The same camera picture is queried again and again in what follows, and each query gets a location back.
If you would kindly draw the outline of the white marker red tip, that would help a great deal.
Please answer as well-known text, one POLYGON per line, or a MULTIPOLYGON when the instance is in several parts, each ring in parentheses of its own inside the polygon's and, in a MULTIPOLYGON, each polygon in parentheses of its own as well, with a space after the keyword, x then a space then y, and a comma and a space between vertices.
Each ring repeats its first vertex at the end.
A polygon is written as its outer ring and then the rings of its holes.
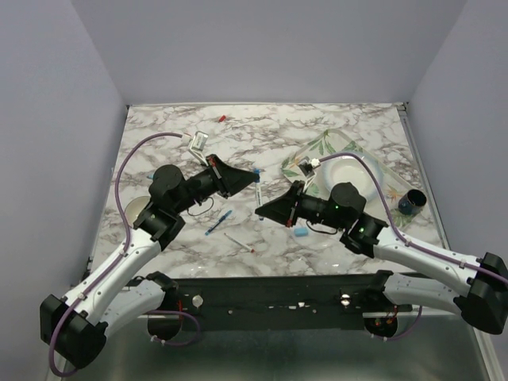
POLYGON ((245 249, 246 251, 248 251, 250 253, 256 252, 256 250, 254 248, 252 248, 251 246, 249 246, 249 245, 239 241, 237 238, 232 237, 230 234, 224 233, 224 236, 227 237, 233 243, 235 243, 235 244, 239 245, 240 247, 242 247, 243 249, 245 249))

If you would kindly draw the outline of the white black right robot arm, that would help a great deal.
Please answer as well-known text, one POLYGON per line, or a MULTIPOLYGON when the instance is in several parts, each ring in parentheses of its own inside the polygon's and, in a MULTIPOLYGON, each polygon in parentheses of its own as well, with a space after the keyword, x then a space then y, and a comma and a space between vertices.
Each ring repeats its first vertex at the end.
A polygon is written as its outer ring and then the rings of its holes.
POLYGON ((366 200, 351 183, 333 187, 328 199, 310 196, 304 183, 256 208, 273 222, 291 227, 302 218, 342 232, 340 241, 350 251, 401 264, 424 276, 411 281, 390 275, 365 291, 367 305, 376 311, 392 303, 429 306, 460 315, 485 333, 499 335, 507 321, 507 266, 487 252, 470 256, 425 243, 393 225, 365 213, 366 200))

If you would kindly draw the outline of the white marker blue end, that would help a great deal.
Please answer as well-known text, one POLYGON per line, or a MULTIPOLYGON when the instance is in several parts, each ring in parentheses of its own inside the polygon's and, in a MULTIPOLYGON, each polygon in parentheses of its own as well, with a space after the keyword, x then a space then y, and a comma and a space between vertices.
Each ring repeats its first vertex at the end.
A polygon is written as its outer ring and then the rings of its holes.
POLYGON ((256 207, 259 208, 263 205, 262 189, 259 179, 255 181, 255 189, 256 189, 256 207))

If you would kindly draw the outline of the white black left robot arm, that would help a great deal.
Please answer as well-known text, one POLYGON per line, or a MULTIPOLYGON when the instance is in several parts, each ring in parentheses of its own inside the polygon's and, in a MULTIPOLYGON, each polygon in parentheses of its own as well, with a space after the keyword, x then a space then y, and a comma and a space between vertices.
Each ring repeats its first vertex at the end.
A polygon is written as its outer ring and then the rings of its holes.
POLYGON ((148 202, 108 259, 64 296, 50 294, 40 304, 40 337, 49 346, 49 360, 61 355, 75 369, 83 369, 120 325, 151 310, 170 312, 176 295, 165 286, 144 281, 140 297, 122 290, 177 237, 185 225, 182 212, 214 194, 234 196, 258 178, 254 171, 231 167, 215 155, 207 156, 202 171, 190 178, 172 164, 156 169, 148 202))

